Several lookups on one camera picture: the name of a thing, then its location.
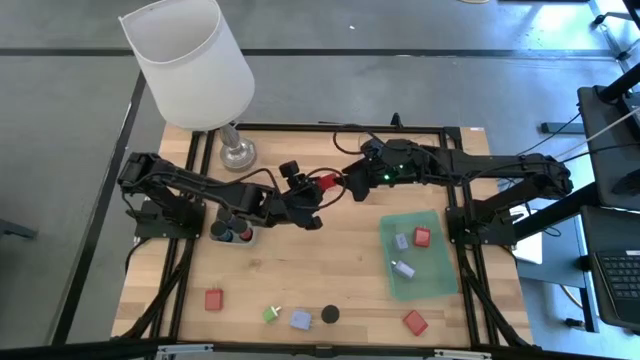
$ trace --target red cube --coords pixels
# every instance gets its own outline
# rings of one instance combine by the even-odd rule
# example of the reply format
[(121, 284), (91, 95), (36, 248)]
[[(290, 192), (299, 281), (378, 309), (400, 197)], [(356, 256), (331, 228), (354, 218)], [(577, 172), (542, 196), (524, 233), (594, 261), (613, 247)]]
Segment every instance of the red cube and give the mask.
[(414, 238), (413, 243), (415, 246), (429, 247), (431, 245), (431, 230), (417, 227)]
[(423, 331), (429, 327), (426, 321), (418, 314), (417, 311), (413, 310), (409, 313), (409, 315), (404, 317), (404, 323), (409, 327), (413, 335), (418, 336), (422, 334)]
[(222, 310), (222, 289), (207, 290), (204, 294), (204, 309), (207, 311)]

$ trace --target red object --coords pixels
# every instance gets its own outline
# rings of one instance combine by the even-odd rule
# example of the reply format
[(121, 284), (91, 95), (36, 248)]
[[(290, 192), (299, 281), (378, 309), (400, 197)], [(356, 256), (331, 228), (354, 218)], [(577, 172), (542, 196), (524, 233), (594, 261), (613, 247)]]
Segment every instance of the red object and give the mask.
[(418, 312), (415, 310), (411, 311), (409, 315), (405, 316), (404, 320), (402, 321), (407, 324), (407, 327), (409, 327), (409, 329), (415, 336), (422, 334), (422, 332), (425, 331), (427, 327), (429, 327), (429, 324), (427, 324), (422, 316), (420, 316), (420, 314), (418, 314)]
[(335, 178), (337, 178), (337, 174), (329, 174), (325, 176), (321, 176), (318, 180), (316, 180), (316, 184), (322, 189), (322, 191), (327, 190), (336, 186)]
[(211, 289), (204, 293), (204, 309), (207, 311), (222, 310), (222, 289)]
[(431, 230), (417, 227), (413, 243), (416, 246), (429, 247), (429, 245), (431, 245)]

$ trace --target green block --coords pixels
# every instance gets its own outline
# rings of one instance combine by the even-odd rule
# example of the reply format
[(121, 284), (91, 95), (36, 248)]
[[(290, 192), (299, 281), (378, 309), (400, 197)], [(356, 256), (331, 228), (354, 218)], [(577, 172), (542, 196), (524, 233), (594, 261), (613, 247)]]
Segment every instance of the green block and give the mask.
[(268, 324), (277, 319), (278, 311), (280, 311), (280, 307), (275, 308), (273, 306), (269, 306), (268, 308), (266, 308), (264, 312), (262, 312), (262, 318), (264, 319), (264, 322)]

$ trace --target keyboard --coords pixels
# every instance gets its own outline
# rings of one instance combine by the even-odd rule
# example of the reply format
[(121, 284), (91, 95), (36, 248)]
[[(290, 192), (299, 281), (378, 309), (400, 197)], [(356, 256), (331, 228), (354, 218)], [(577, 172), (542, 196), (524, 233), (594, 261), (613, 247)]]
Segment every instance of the keyboard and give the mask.
[(616, 313), (640, 308), (640, 250), (596, 252), (596, 259)]

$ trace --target blue cube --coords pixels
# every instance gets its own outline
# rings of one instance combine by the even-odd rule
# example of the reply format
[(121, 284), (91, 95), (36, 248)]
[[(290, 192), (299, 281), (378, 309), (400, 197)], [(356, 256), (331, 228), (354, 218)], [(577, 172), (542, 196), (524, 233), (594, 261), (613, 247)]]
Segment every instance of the blue cube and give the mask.
[(396, 234), (395, 239), (393, 239), (393, 245), (398, 251), (405, 251), (409, 248), (409, 242), (404, 233)]
[(311, 327), (311, 314), (296, 310), (293, 312), (293, 315), (291, 315), (291, 322), (289, 325), (296, 329), (309, 330), (309, 327)]

